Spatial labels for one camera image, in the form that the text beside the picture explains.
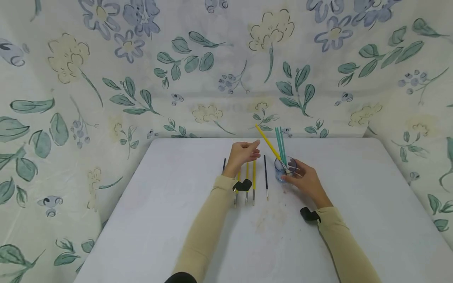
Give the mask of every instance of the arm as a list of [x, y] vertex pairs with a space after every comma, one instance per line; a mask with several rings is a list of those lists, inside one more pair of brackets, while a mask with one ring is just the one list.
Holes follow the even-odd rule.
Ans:
[[336, 207], [317, 209], [323, 235], [332, 254], [333, 263], [342, 283], [381, 283], [363, 250], [357, 244]]
[[196, 282], [203, 282], [219, 241], [223, 222], [235, 197], [232, 188], [236, 182], [233, 178], [217, 177], [214, 188], [187, 234], [173, 273], [186, 272]]
[[187, 234], [183, 249], [166, 283], [202, 283], [212, 255], [216, 250], [223, 223], [234, 200], [233, 186], [237, 173], [246, 162], [260, 157], [260, 141], [234, 143], [223, 174], [203, 204]]
[[342, 283], [381, 283], [372, 264], [343, 222], [338, 209], [330, 202], [316, 170], [296, 159], [289, 163], [292, 167], [296, 164], [296, 175], [285, 176], [284, 179], [299, 188], [302, 193], [307, 194], [318, 208], [316, 212], [321, 218], [318, 228], [330, 249], [340, 281]]

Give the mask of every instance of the beige long-sleeve shirt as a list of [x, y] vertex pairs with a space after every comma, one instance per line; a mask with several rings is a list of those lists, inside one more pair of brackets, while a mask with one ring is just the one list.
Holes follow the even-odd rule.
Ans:
[[[202, 283], [219, 241], [223, 223], [235, 197], [237, 180], [217, 177], [214, 188], [190, 228], [173, 274], [185, 272]], [[335, 207], [316, 210], [319, 231], [333, 257], [341, 283], [381, 283], [370, 261], [354, 240]]]

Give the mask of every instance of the left hand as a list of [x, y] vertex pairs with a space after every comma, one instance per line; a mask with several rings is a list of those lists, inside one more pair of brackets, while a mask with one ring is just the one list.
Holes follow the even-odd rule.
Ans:
[[255, 161], [261, 157], [260, 150], [257, 149], [258, 145], [260, 145], [259, 139], [253, 143], [234, 143], [222, 175], [229, 178], [236, 178], [237, 173], [244, 163]]

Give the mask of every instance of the floral wallpaper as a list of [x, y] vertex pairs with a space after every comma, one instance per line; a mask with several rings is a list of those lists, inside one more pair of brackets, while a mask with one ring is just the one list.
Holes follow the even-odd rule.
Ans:
[[255, 124], [379, 139], [453, 247], [450, 1], [0, 7], [0, 282], [71, 283], [154, 139]]

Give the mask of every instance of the table surface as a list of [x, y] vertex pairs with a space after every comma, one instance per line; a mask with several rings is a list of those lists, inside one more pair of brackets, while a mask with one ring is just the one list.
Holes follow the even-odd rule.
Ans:
[[[75, 283], [159, 283], [238, 139], [157, 139], [149, 147]], [[449, 282], [453, 252], [376, 139], [285, 139], [286, 154], [314, 167], [382, 282]], [[313, 204], [275, 179], [274, 159], [256, 163], [256, 201], [228, 212], [206, 283], [338, 282]], [[242, 167], [242, 179], [245, 177]]]

